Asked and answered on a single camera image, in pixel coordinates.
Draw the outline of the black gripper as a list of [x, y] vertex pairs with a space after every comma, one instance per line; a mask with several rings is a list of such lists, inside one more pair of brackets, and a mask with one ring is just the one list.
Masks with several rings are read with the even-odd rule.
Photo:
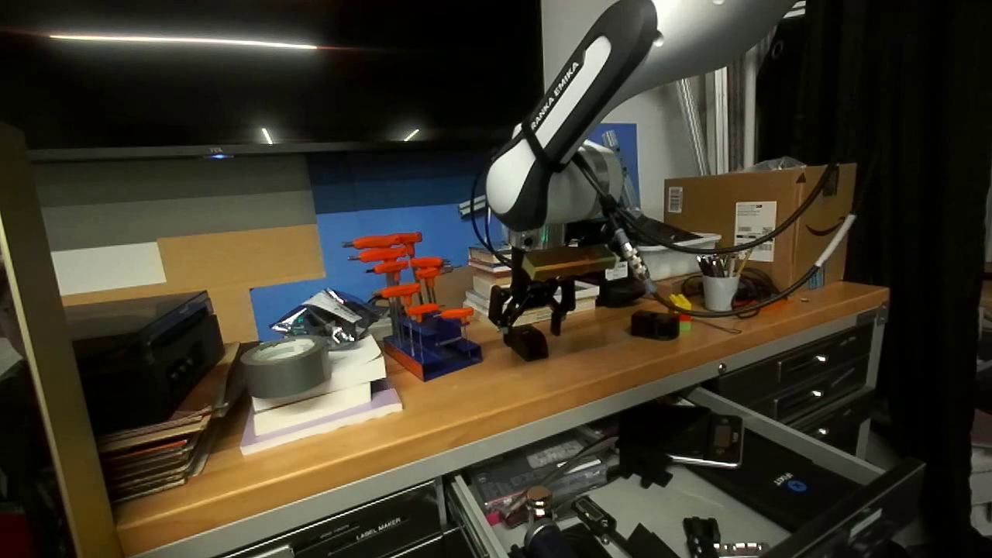
[[568, 314], [577, 305], [577, 289], [572, 283], [560, 277], [529, 277], [513, 274], [510, 285], [494, 285], [490, 289], [490, 305], [487, 316], [498, 332], [508, 332], [513, 319], [528, 310], [551, 310], [551, 334], [560, 334]]

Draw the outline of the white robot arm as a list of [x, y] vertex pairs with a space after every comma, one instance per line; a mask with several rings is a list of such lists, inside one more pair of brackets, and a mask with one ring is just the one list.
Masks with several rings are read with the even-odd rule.
[[626, 204], [593, 171], [584, 134], [621, 103], [723, 67], [757, 46], [793, 0], [614, 0], [487, 168], [487, 207], [513, 235], [599, 221], [640, 289], [649, 265]]

